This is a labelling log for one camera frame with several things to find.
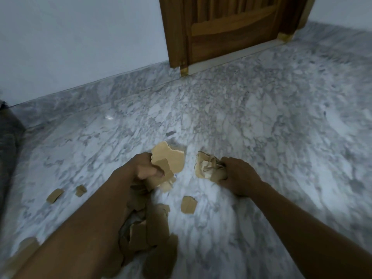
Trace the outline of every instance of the door frame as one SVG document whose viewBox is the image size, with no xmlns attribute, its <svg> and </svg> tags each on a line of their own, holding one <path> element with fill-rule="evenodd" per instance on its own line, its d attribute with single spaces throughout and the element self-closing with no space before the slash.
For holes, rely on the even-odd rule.
<svg viewBox="0 0 372 279">
<path fill-rule="evenodd" d="M 181 69 L 189 66 L 193 4 L 197 0 L 159 0 L 165 41 L 167 43 L 169 64 L 172 68 Z M 304 27 L 315 0 L 283 0 L 283 17 L 279 25 L 279 33 L 293 35 L 297 29 Z"/>
</svg>

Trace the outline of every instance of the marble baseboard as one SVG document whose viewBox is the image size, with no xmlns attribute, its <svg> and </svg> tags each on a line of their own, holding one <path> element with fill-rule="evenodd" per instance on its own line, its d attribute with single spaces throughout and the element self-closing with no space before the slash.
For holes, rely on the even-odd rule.
<svg viewBox="0 0 372 279">
<path fill-rule="evenodd" d="M 372 32 L 342 26 L 307 22 L 294 39 L 317 43 L 358 56 L 372 57 Z"/>
<path fill-rule="evenodd" d="M 91 107 L 113 102 L 179 77 L 179 69 L 170 68 L 169 62 L 166 61 L 49 94 L 13 106 L 11 109 L 23 125 L 30 128 Z"/>
</svg>

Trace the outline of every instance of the forearm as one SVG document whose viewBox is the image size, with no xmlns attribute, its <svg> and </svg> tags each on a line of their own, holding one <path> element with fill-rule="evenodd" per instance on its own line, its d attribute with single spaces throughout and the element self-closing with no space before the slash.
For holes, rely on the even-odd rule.
<svg viewBox="0 0 372 279">
<path fill-rule="evenodd" d="M 118 241 L 132 181 L 132 170 L 116 170 L 42 244 L 15 278 L 100 278 Z"/>
<path fill-rule="evenodd" d="M 262 183 L 250 195 L 306 278 L 372 276 L 372 255 Z"/>
</svg>

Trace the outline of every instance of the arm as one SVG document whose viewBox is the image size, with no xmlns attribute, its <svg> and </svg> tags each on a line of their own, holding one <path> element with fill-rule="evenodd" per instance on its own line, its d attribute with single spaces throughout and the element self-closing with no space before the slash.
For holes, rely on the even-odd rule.
<svg viewBox="0 0 372 279">
<path fill-rule="evenodd" d="M 249 196 L 270 222 L 306 278 L 371 278 L 372 255 L 262 182 L 241 159 L 222 158 L 220 185 Z"/>
<path fill-rule="evenodd" d="M 100 278 L 125 218 L 135 178 L 162 176 L 151 154 L 135 155 L 70 216 L 33 254 L 15 279 Z"/>
</svg>

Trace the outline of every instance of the wooden door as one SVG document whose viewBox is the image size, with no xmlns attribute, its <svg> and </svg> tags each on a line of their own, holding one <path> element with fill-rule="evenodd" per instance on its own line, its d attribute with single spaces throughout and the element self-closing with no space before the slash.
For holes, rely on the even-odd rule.
<svg viewBox="0 0 372 279">
<path fill-rule="evenodd" d="M 283 0 L 184 0 L 188 64 L 277 38 Z"/>
</svg>

